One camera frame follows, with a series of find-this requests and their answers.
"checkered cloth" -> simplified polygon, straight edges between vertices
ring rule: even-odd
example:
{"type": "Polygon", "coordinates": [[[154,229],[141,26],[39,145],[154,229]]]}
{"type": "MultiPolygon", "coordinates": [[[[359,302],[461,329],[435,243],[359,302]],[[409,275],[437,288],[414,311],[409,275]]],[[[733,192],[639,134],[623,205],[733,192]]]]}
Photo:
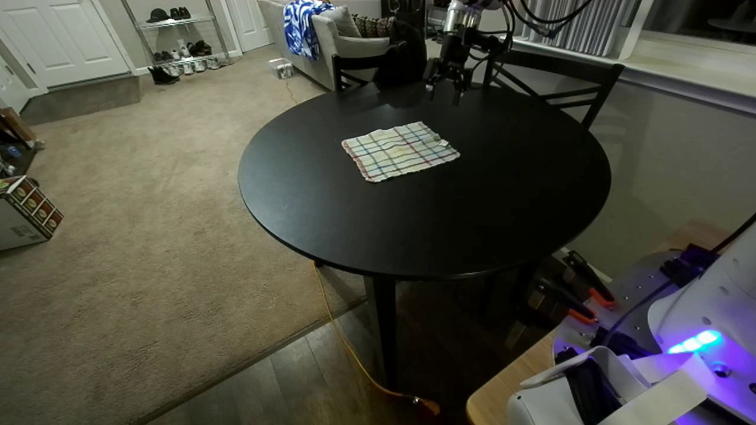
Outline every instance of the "checkered cloth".
{"type": "Polygon", "coordinates": [[[376,131],[341,143],[368,183],[418,172],[456,160],[461,153],[424,123],[376,131]]]}

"cable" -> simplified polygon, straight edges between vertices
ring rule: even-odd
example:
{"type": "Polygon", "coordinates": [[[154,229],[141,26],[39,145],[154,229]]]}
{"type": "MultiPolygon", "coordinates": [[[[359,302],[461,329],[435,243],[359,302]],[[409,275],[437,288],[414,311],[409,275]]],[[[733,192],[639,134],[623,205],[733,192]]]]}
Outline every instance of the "cable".
{"type": "Polygon", "coordinates": [[[290,79],[283,79],[286,93],[287,93],[287,97],[290,97],[293,104],[299,104],[298,97],[293,94],[287,80],[290,80],[290,79]]]}
{"type": "Polygon", "coordinates": [[[722,239],[720,243],[714,247],[714,254],[720,254],[722,248],[728,248],[742,231],[747,231],[750,225],[756,222],[756,214],[739,225],[728,239],[722,239]]]}
{"type": "Polygon", "coordinates": [[[311,275],[315,280],[322,283],[322,296],[324,296],[324,308],[328,311],[328,319],[331,319],[331,327],[335,329],[335,335],[341,340],[341,347],[351,358],[355,367],[361,372],[361,376],[383,394],[389,394],[389,398],[396,398],[396,399],[407,399],[411,401],[414,407],[422,407],[430,417],[439,417],[442,413],[442,407],[433,399],[422,399],[422,398],[416,398],[416,394],[407,394],[407,393],[394,393],[394,391],[387,391],[383,387],[368,372],[366,367],[361,365],[361,360],[357,358],[355,347],[348,343],[348,335],[342,333],[335,314],[332,314],[332,308],[328,302],[328,296],[325,296],[325,280],[316,273],[316,268],[311,268],[311,275]]]}
{"type": "Polygon", "coordinates": [[[672,287],[672,281],[663,281],[657,290],[652,290],[649,296],[639,297],[628,311],[623,311],[606,330],[606,339],[603,340],[603,346],[609,346],[617,329],[632,314],[637,311],[642,306],[648,306],[649,300],[655,300],[659,294],[663,294],[669,287],[672,287]]]}
{"type": "Polygon", "coordinates": [[[535,32],[539,35],[553,38],[553,35],[557,35],[567,23],[572,23],[590,2],[592,2],[592,0],[584,0],[577,9],[572,9],[570,15],[557,16],[557,19],[535,16],[524,0],[519,0],[519,8],[524,9],[527,16],[519,15],[515,0],[506,0],[504,8],[511,9],[511,15],[515,15],[524,26],[528,26],[528,29],[535,32]]]}

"floor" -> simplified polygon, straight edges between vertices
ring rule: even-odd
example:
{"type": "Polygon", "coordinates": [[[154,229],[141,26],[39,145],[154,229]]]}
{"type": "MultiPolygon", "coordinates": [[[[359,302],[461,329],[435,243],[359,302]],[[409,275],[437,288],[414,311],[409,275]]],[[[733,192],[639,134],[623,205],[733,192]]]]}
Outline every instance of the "floor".
{"type": "MultiPolygon", "coordinates": [[[[466,399],[551,327],[527,319],[511,302],[511,280],[498,276],[494,290],[474,280],[398,283],[398,386],[437,401],[439,417],[377,393],[345,354],[332,324],[324,324],[154,422],[467,422],[466,399]]],[[[338,324],[366,369],[376,372],[368,311],[363,302],[338,324]]]]}

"black table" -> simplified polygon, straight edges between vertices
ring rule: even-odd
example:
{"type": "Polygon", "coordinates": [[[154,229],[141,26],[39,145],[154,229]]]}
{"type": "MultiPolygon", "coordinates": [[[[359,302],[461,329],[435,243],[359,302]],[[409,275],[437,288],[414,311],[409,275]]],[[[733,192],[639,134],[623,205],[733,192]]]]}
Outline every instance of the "black table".
{"type": "Polygon", "coordinates": [[[363,87],[309,100],[248,145],[239,165],[252,217],[283,247],[366,276],[384,384],[394,386],[394,281],[467,280],[533,265],[580,235],[609,193],[594,137],[564,114],[506,90],[454,103],[439,86],[363,87]],[[341,143],[422,121],[461,159],[363,183],[341,143]]]}

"blue light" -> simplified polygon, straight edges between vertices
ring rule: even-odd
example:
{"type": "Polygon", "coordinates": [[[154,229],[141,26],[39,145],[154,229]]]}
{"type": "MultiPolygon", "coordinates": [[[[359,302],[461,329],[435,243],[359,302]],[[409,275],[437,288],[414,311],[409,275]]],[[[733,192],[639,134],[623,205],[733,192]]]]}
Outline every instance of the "blue light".
{"type": "Polygon", "coordinates": [[[683,340],[681,346],[669,347],[669,354],[681,354],[681,352],[700,352],[714,343],[719,343],[722,335],[719,330],[702,330],[695,339],[683,340]]]}
{"type": "Polygon", "coordinates": [[[710,343],[715,343],[715,340],[720,340],[722,335],[719,333],[719,330],[704,330],[704,333],[700,333],[695,340],[700,343],[700,346],[710,346],[710,343]]]}
{"type": "Polygon", "coordinates": [[[685,352],[696,352],[702,346],[695,339],[683,340],[685,352]]]}

